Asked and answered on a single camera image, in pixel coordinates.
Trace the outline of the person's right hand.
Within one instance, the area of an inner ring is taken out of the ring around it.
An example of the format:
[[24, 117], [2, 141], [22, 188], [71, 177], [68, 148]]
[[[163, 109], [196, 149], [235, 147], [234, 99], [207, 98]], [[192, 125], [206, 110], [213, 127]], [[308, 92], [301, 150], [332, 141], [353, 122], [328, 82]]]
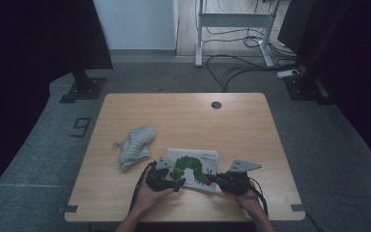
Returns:
[[261, 214], [263, 214], [263, 209], [260, 205], [259, 198], [252, 189], [249, 189], [242, 195], [231, 194], [231, 197], [234, 198], [241, 208], [246, 210], [252, 219], [258, 218]]

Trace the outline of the person's left hand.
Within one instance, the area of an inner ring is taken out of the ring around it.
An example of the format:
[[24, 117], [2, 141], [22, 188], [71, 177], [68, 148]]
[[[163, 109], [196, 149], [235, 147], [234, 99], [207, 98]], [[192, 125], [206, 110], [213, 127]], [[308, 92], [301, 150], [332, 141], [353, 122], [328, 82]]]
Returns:
[[143, 180], [137, 187], [137, 194], [134, 200], [132, 210], [138, 214], [144, 214], [150, 210], [160, 199], [173, 193], [174, 190], [171, 188], [154, 191]]

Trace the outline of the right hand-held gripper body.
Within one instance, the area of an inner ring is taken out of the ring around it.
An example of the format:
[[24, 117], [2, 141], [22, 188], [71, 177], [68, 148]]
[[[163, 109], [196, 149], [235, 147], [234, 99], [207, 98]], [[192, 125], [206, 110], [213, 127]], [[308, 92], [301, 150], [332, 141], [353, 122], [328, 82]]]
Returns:
[[235, 195], [246, 193], [251, 187], [247, 172], [261, 167], [258, 163], [234, 160], [225, 173], [218, 174], [218, 181], [222, 183], [220, 189]]

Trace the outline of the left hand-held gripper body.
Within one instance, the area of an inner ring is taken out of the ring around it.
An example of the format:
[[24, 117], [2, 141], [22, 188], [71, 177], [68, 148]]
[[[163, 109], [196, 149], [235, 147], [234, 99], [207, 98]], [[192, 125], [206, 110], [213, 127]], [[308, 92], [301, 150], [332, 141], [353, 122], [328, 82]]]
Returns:
[[171, 167], [172, 164], [164, 158], [153, 161], [147, 174], [146, 184], [154, 191], [172, 189], [173, 182], [166, 179]]

